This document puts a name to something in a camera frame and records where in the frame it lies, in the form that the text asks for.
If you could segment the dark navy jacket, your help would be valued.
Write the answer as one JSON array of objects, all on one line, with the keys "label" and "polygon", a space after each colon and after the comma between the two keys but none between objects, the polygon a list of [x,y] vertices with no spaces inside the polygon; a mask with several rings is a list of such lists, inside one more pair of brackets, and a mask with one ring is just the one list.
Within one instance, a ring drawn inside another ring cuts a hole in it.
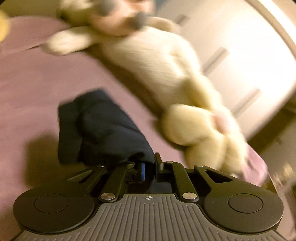
[{"label": "dark navy jacket", "polygon": [[58,160],[61,164],[154,163],[154,153],[132,119],[102,89],[60,104]]}]

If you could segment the white plush bunny toy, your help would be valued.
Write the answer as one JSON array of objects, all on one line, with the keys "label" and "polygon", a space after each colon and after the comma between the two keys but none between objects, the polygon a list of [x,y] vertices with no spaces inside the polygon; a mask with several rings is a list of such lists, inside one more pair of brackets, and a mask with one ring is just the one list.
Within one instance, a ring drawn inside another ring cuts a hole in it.
[{"label": "white plush bunny toy", "polygon": [[162,132],[185,147],[189,167],[242,174],[248,147],[236,119],[179,26],[154,16],[153,1],[60,1],[58,11],[71,27],[46,42],[48,52],[67,55],[98,44],[161,108]]}]

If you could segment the yellow flower plush cushion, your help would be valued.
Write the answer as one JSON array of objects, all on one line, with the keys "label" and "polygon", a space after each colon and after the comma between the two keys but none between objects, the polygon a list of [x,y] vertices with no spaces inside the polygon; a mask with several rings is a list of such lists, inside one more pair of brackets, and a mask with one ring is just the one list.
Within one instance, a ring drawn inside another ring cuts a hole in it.
[{"label": "yellow flower plush cushion", "polygon": [[0,42],[2,42],[10,32],[11,24],[9,16],[0,10]]}]

